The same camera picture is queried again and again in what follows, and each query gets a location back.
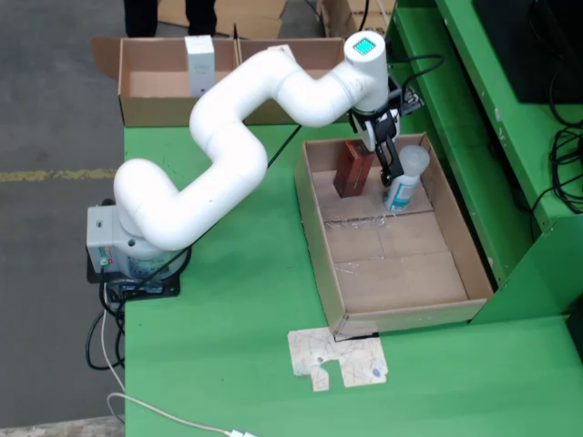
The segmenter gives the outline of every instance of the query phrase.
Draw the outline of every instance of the plastic bottle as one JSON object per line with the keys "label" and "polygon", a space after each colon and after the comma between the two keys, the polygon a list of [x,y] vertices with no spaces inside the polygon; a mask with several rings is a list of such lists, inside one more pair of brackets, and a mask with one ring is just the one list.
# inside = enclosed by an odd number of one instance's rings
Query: plastic bottle
{"label": "plastic bottle", "polygon": [[419,178],[429,165],[429,153],[420,146],[405,146],[399,152],[399,160],[404,173],[394,179],[384,198],[384,205],[391,212],[404,211],[409,205]]}

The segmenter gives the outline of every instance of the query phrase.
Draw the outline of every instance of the gray floor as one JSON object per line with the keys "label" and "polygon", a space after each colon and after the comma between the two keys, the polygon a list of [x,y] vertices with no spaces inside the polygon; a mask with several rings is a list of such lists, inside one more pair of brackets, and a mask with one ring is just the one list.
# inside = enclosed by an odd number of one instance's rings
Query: gray floor
{"label": "gray floor", "polygon": [[[94,68],[88,42],[123,36],[122,1],[5,0],[0,16],[0,428],[106,415],[117,386],[84,358],[99,311],[84,240],[87,207],[112,195],[112,180],[42,170],[121,163],[116,84]],[[283,21],[281,37],[321,32],[304,0],[289,0]],[[9,181],[16,171],[42,180]]]}

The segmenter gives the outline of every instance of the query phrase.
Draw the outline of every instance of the white cable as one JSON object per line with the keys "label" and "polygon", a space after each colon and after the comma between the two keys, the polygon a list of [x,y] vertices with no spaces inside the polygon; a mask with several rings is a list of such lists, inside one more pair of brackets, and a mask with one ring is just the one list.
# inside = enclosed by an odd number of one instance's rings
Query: white cable
{"label": "white cable", "polygon": [[109,410],[117,417],[117,415],[113,412],[113,408],[111,408],[111,398],[122,398],[125,399],[126,401],[132,401],[134,403],[136,403],[137,405],[140,405],[144,408],[147,408],[148,410],[151,410],[157,414],[160,414],[164,417],[166,417],[167,419],[171,419],[174,422],[178,422],[178,423],[182,423],[183,425],[187,425],[187,426],[191,426],[193,428],[198,428],[199,430],[203,430],[203,431],[212,431],[212,432],[220,432],[223,435],[228,435],[230,436],[231,433],[225,430],[221,430],[219,428],[213,428],[211,426],[205,426],[205,425],[201,425],[199,423],[195,423],[195,422],[189,422],[189,421],[185,421],[184,419],[180,419],[180,417],[176,417],[172,414],[169,414],[167,412],[162,411],[159,408],[153,407],[145,402],[142,402],[136,398],[132,398],[131,396],[127,396],[124,393],[110,393],[107,397],[107,406],[109,407]]}
{"label": "white cable", "polygon": [[[105,298],[105,303],[107,305],[107,293],[106,293],[106,289],[107,289],[107,284],[105,284],[104,288],[103,288],[103,294],[104,294],[104,298]],[[113,373],[113,376],[116,377],[116,380],[118,381],[119,387],[121,387],[121,390],[125,393],[126,392],[126,387],[124,386],[123,382],[121,381],[121,379],[119,378],[118,374],[116,373],[116,371],[114,370],[113,366],[111,365],[111,362],[109,361],[109,358],[107,357],[107,352],[106,352],[106,343],[105,343],[105,326],[106,326],[106,316],[107,316],[107,311],[103,310],[103,320],[101,321],[101,350],[103,351],[103,358],[105,358],[107,366],[109,367],[109,369],[111,370],[111,372]],[[205,425],[200,425],[198,423],[194,423],[194,422],[189,422],[189,421],[185,421],[184,419],[180,419],[180,417],[176,417],[170,413],[164,412],[159,408],[153,407],[152,405],[149,405],[143,401],[140,401],[136,398],[132,398],[131,396],[127,396],[126,394],[123,393],[110,393],[107,397],[107,406],[109,408],[109,411],[111,412],[112,416],[115,416],[116,419],[118,419],[120,422],[124,423],[124,420],[119,417],[119,415],[114,411],[113,407],[111,406],[111,398],[123,398],[126,399],[128,401],[132,401],[134,403],[136,403],[137,405],[140,405],[144,408],[147,408],[148,410],[151,410],[157,414],[160,414],[168,419],[171,419],[174,422],[178,422],[178,423],[182,423],[184,425],[187,426],[191,426],[193,428],[198,428],[200,430],[203,431],[214,431],[214,432],[220,432],[224,435],[231,435],[230,432],[225,431],[225,430],[221,430],[219,428],[212,428],[211,426],[205,426]]]}

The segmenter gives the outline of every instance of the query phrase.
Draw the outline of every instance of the white box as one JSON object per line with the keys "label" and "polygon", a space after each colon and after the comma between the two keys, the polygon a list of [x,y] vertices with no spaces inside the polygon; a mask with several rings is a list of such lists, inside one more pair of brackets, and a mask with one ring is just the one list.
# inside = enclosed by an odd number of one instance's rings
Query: white box
{"label": "white box", "polygon": [[208,35],[185,36],[189,59],[190,95],[202,97],[215,85],[215,50]]}

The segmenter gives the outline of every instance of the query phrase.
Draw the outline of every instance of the cardboard box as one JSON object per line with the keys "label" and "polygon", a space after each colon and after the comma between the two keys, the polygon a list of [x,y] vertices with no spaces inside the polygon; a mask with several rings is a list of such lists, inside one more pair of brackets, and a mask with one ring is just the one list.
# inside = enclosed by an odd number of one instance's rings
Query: cardboard box
{"label": "cardboard box", "polygon": [[361,196],[332,185],[344,140],[304,142],[295,169],[302,223],[328,323],[340,338],[471,320],[492,296],[474,241],[425,134],[429,167],[403,213],[373,169]]}
{"label": "cardboard box", "polygon": [[[215,82],[239,64],[232,39],[213,39]],[[197,98],[190,96],[184,38],[94,36],[96,66],[118,79],[122,117],[128,127],[188,126]]]}
{"label": "cardboard box", "polygon": [[[261,50],[288,45],[297,63],[314,79],[324,76],[344,60],[344,42],[341,38],[238,40],[237,44],[242,63]],[[347,119],[340,117],[337,122]],[[268,100],[245,119],[247,125],[291,123],[295,121],[274,100]]]}
{"label": "cardboard box", "polygon": [[[232,35],[237,25],[239,37],[248,39],[277,38],[280,34],[280,15],[285,0],[217,0],[217,33]],[[161,0],[158,20],[162,23],[188,27],[185,0]]]}
{"label": "cardboard box", "polygon": [[[383,8],[378,2],[371,0],[364,30],[373,30],[384,36],[391,21],[395,0],[383,0],[381,5]],[[347,38],[358,31],[363,21],[362,0],[320,0],[319,7],[327,36]]]}
{"label": "cardboard box", "polygon": [[[339,31],[340,35],[347,38],[353,33],[358,32],[358,29],[360,28],[362,21],[363,21],[362,14],[351,14],[348,17],[348,20],[346,21],[344,26],[341,27]],[[369,14],[366,16],[366,21],[364,22],[363,30],[372,30],[377,34],[385,36],[388,28],[389,25],[386,23],[384,16],[382,16],[381,14]]]}

